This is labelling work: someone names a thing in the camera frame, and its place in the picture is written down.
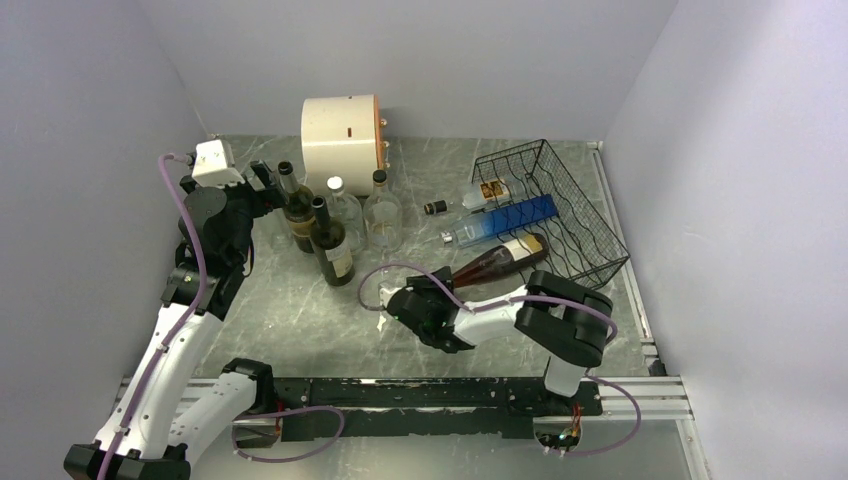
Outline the dark green silver-capped wine bottle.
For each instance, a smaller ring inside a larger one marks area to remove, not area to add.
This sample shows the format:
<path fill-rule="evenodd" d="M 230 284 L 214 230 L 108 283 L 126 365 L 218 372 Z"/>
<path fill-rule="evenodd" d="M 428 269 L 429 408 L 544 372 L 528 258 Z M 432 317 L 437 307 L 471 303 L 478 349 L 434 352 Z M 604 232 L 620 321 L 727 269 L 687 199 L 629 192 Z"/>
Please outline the dark green silver-capped wine bottle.
<path fill-rule="evenodd" d="M 307 186 L 298 181 L 291 162 L 279 162 L 277 172 L 280 176 L 285 200 L 283 212 L 294 241 L 299 250 L 304 253 L 313 254 L 314 250 L 310 239 L 310 230 L 314 223 L 314 210 L 312 207 L 314 195 Z"/>

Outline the blue clear vodka bottle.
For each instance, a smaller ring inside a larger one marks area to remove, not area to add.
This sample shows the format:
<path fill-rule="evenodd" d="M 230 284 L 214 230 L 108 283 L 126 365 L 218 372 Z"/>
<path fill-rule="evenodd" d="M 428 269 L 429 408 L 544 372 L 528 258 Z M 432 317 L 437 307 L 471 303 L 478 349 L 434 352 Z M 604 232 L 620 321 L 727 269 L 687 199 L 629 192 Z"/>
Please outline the blue clear vodka bottle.
<path fill-rule="evenodd" d="M 467 247 L 558 215 L 551 195 L 468 215 L 440 233 L 444 245 Z"/>

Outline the clear bottle with cork stopper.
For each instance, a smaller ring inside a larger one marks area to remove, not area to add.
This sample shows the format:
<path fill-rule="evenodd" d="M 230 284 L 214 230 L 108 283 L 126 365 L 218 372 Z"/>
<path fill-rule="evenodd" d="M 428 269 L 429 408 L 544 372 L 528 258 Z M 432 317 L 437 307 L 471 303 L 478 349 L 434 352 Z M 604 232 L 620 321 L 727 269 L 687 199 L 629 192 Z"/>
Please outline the clear bottle with cork stopper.
<path fill-rule="evenodd" d="M 372 180 L 373 191 L 363 207 L 367 238 L 374 248 L 394 252 L 402 245 L 402 206 L 385 170 L 375 170 Z"/>

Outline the large clear round bottle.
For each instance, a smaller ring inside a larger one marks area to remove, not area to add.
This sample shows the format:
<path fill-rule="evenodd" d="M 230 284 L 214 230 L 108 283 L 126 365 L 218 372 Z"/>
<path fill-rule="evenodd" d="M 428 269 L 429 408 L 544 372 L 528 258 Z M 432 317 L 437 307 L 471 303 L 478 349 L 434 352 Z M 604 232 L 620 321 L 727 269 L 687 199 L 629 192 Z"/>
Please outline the large clear round bottle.
<path fill-rule="evenodd" d="M 330 214 L 343 224 L 351 252 L 357 254 L 367 243 L 362 206 L 354 195 L 345 190 L 340 176 L 328 178 L 326 186 L 330 191 Z"/>

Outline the dark wine bottle black cap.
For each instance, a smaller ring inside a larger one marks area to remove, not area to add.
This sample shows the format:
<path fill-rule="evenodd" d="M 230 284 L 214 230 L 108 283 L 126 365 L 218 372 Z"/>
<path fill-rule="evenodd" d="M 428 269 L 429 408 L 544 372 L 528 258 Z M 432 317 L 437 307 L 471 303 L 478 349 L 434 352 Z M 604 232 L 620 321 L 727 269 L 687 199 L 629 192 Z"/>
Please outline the dark wine bottle black cap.
<path fill-rule="evenodd" d="M 314 222 L 310 227 L 310 241 L 324 280 L 334 287 L 346 285 L 355 275 L 346 229 L 330 214 L 323 196 L 315 196 L 311 207 Z"/>

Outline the clear bottle with black cap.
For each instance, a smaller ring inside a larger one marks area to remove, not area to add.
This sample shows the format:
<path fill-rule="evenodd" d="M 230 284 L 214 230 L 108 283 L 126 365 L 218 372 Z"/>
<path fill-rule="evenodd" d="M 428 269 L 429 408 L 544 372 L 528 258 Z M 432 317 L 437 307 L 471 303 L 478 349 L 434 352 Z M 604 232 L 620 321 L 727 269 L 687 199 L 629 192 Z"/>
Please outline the clear bottle with black cap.
<path fill-rule="evenodd" d="M 477 211 L 506 204 L 520 195 L 521 190 L 516 189 L 506 180 L 475 182 L 462 186 L 453 199 L 426 203 L 423 206 L 423 211 L 426 215 L 437 215 L 446 213 L 457 206 L 468 211 Z"/>

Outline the red wine bottle gold foil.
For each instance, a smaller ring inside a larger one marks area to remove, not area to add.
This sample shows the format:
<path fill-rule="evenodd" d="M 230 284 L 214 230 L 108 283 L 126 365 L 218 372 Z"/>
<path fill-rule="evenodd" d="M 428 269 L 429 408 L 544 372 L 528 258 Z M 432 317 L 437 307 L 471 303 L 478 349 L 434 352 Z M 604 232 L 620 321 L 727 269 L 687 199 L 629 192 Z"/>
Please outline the red wine bottle gold foil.
<path fill-rule="evenodd" d="M 453 274 L 455 288 L 505 279 L 545 260 L 550 253 L 547 239 L 528 233 L 487 250 Z"/>

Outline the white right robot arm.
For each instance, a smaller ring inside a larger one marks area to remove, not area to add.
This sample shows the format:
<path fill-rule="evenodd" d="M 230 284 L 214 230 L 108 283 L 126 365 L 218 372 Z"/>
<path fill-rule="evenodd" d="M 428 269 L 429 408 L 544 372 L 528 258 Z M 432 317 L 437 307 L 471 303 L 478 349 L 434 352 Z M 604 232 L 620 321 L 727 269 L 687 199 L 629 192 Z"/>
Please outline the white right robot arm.
<path fill-rule="evenodd" d="M 549 355 L 539 398 L 553 414 L 576 403 L 584 374 L 601 365 L 618 334 L 608 297 L 547 271 L 535 271 L 515 290 L 477 302 L 460 301 L 435 274 L 409 277 L 403 287 L 382 287 L 380 302 L 385 314 L 421 343 L 445 353 L 518 334 L 530 339 Z"/>

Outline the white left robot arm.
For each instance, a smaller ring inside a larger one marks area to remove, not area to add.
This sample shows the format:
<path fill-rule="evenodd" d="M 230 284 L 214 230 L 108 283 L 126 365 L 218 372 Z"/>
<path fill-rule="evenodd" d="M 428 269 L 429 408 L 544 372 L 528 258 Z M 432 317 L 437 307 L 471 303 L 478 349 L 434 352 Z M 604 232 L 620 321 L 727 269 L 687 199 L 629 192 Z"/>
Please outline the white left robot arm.
<path fill-rule="evenodd" d="M 196 364 L 209 350 L 246 275 L 255 247 L 253 221 L 283 206 L 275 174 L 250 164 L 259 190 L 246 180 L 206 187 L 180 181 L 181 204 L 193 225 L 179 223 L 183 243 L 161 297 L 143 359 L 104 426 L 88 444 L 74 444 L 63 462 L 74 479 L 187 479 L 206 449 L 242 414 L 277 412 L 270 365 L 229 361 L 209 391 L 185 412 L 177 407 Z"/>

